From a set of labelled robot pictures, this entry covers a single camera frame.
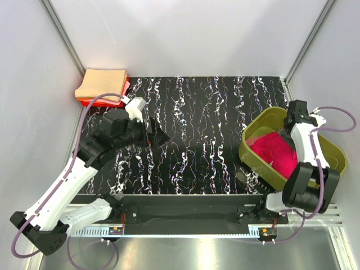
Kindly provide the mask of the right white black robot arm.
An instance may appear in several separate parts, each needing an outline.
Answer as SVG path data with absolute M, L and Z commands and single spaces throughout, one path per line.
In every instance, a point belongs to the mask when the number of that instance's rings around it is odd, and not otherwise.
M 257 139 L 251 149 L 279 173 L 286 173 L 283 190 L 266 197 L 264 208 L 284 214 L 295 212 L 304 219 L 324 213 L 340 180 L 331 169 L 318 140 L 318 131 L 326 124 L 324 117 L 309 113 L 305 101 L 289 103 L 284 130 L 290 145 L 277 132 Z

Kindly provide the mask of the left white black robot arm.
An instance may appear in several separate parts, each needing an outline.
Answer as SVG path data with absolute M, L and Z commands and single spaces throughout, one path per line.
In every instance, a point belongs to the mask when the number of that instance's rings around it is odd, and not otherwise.
M 80 139 L 73 157 L 45 194 L 27 211 L 13 213 L 10 221 L 18 229 L 11 246 L 13 255 L 22 257 L 16 251 L 20 235 L 24 235 L 38 253 L 51 255 L 72 233 L 99 221 L 116 223 L 123 218 L 120 199 L 109 193 L 73 211 L 65 209 L 118 150 L 131 145 L 157 148 L 168 140 L 169 136 L 155 118 L 145 124 L 124 109 L 111 109 L 89 136 Z

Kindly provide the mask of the bright pink t shirt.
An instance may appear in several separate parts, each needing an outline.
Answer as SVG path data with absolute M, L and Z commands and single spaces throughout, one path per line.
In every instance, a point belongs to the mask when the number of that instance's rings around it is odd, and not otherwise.
M 290 178 L 298 164 L 295 150 L 277 132 L 257 138 L 250 148 L 286 179 Z

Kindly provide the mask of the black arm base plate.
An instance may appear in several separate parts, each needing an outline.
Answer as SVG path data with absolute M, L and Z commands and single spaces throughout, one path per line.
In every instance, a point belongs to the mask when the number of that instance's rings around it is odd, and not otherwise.
M 287 216 L 266 210 L 263 195 L 124 195 L 111 203 L 129 224 L 150 220 L 218 220 L 285 225 Z

